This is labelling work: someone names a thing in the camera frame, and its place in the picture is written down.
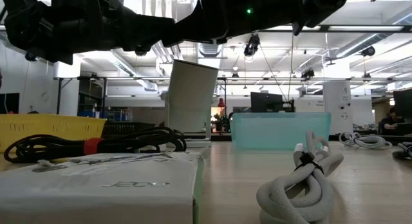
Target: person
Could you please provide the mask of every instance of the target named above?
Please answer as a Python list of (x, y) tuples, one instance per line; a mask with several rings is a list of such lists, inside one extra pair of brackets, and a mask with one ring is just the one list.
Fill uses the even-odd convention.
[(389, 117), (383, 118), (382, 121), (380, 121), (382, 135), (403, 135), (397, 131), (397, 127), (399, 123), (404, 122), (404, 118), (397, 116), (395, 108), (391, 108), (389, 110)]

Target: black cable tie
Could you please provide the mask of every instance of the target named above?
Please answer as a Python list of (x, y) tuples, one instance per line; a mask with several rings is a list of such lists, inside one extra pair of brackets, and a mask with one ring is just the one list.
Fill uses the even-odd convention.
[(302, 153), (302, 156), (299, 159), (301, 160), (302, 163), (299, 166), (297, 166), (294, 171), (298, 170), (300, 167), (304, 167), (307, 164), (311, 163), (315, 166), (315, 169), (320, 170), (322, 174), (324, 174), (322, 166), (314, 162), (315, 157), (312, 153)]

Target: black monitor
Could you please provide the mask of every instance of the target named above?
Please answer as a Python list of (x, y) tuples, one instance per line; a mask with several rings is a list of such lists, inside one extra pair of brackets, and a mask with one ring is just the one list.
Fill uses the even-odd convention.
[(253, 113), (283, 111), (282, 95), (250, 92)]
[(398, 116), (405, 119), (412, 118), (412, 89), (394, 91), (395, 111)]

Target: ceiling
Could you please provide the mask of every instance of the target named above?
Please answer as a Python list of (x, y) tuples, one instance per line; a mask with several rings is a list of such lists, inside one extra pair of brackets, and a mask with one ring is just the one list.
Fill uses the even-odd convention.
[[(393, 20), (400, 13), (412, 14), (412, 0), (348, 0), (348, 2), (337, 12), (323, 21), (322, 24), (355, 24), (355, 25), (380, 25), (393, 24)], [(171, 13), (177, 21), (181, 21), (191, 13), (190, 0), (172, 0)], [(143, 13), (146, 9), (146, 0), (142, 0)], [(156, 12), (156, 1), (152, 0), (151, 13)], [(162, 0), (162, 15), (165, 16), (165, 0)], [(320, 58), (317, 62), (309, 62), (315, 55), (328, 56), (328, 51), (338, 50), (348, 46), (353, 41), (367, 37), (364, 33), (301, 33), (293, 37), (292, 33), (259, 33), (261, 48), (253, 57), (253, 61), (245, 62), (243, 49), (250, 34), (233, 37), (223, 45), (223, 52), (218, 59), (200, 59), (197, 44), (183, 42), (179, 44), (182, 56), (187, 61), (200, 62), (203, 64), (219, 65), (220, 76), (230, 77), (234, 73), (233, 67), (238, 67), (240, 77), (270, 77), (274, 72), (277, 77), (289, 77), (291, 72), (300, 76), (305, 68), (313, 68), (316, 77), (322, 76), (323, 69), (327, 67)], [(412, 55), (412, 36), (406, 33), (391, 35), (387, 39), (374, 44), (376, 54), (372, 57), (352, 55), (337, 62), (349, 64), (351, 76), (360, 77), (364, 71), (377, 69), (383, 66), (391, 66), (394, 62)], [(159, 77), (167, 76), (159, 71), (159, 60), (153, 51), (145, 57), (137, 57), (134, 52), (115, 50), (115, 53), (133, 68), (140, 76)], [(119, 77), (124, 74), (119, 71), (108, 59), (109, 53), (89, 52), (79, 54), (82, 59), (82, 71), (92, 71), (101, 77)], [(374, 74), (374, 77), (391, 77), (394, 75), (409, 76), (412, 70), (412, 61), (405, 61), (399, 67)], [(116, 82), (113, 85), (139, 86), (132, 82)]]

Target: blue plastic container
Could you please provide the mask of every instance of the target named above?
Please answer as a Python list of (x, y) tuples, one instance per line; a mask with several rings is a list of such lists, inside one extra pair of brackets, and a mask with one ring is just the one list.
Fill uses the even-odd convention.
[(230, 123), (237, 149), (294, 150), (307, 130), (329, 138), (330, 113), (236, 113)]

